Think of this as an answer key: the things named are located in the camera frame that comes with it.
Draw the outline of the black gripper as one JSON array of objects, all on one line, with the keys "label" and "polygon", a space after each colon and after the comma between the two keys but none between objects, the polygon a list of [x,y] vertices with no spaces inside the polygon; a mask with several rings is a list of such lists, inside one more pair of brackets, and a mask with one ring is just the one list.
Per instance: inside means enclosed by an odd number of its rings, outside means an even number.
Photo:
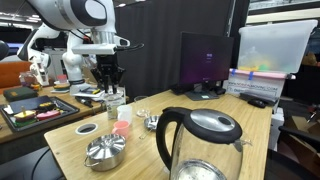
[{"label": "black gripper", "polygon": [[97,65],[91,70],[98,86],[108,93],[109,88],[112,88],[113,94],[117,93],[125,69],[118,64],[117,55],[97,55]]}]

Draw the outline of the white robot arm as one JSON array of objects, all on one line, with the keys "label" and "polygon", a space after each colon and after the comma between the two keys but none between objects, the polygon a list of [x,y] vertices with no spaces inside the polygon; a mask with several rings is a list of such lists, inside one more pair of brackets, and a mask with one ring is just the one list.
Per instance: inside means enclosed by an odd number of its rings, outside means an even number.
[{"label": "white robot arm", "polygon": [[70,93],[87,89],[81,64],[85,55],[94,55],[96,80],[105,91],[116,93],[124,69],[118,65],[117,53],[127,50],[130,41],[117,35],[113,0],[26,0],[39,15],[42,25],[33,30],[18,57],[33,63],[41,54],[31,48],[38,38],[50,38],[62,31],[69,33],[67,50],[62,55],[71,84]]}]

